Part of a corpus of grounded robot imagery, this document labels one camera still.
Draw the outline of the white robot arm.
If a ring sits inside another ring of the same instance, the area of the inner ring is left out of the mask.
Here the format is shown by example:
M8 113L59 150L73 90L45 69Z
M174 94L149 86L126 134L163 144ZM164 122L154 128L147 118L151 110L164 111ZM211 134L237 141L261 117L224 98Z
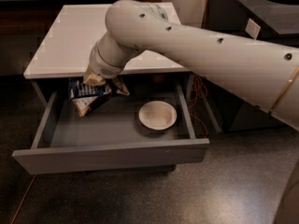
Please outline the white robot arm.
M112 79L142 52L162 54L297 129L296 48L176 24L152 3L119 0L105 14L89 68Z

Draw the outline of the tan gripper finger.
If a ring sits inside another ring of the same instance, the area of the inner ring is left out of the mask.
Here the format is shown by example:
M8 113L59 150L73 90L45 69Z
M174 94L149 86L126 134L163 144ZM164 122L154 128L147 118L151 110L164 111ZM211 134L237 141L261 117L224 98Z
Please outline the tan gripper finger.
M115 87L115 92L117 94L129 96L130 92L128 91L126 85L124 84L124 81L121 76L115 77L112 79L112 83Z
M83 83L89 86L102 86L106 84L106 80L88 67L83 76Z

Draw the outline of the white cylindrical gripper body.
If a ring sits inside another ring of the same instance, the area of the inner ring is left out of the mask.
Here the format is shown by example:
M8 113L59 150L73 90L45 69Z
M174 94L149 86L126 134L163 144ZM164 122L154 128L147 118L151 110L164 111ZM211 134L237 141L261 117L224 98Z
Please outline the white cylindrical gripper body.
M92 48L89 67L96 75L112 79L123 71L130 60L142 52L143 49L118 44L111 34L106 32Z

